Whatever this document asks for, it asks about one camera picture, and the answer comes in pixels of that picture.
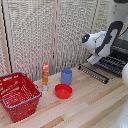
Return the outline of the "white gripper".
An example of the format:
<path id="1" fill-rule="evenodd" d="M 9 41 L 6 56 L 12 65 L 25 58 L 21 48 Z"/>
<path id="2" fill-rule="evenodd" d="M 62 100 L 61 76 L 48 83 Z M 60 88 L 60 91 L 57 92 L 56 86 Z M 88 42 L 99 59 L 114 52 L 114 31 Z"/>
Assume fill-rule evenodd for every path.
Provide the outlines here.
<path id="1" fill-rule="evenodd" d="M 94 65 L 96 64 L 102 57 L 104 57 L 104 54 L 93 54 L 91 57 L 87 59 L 87 61 Z"/>

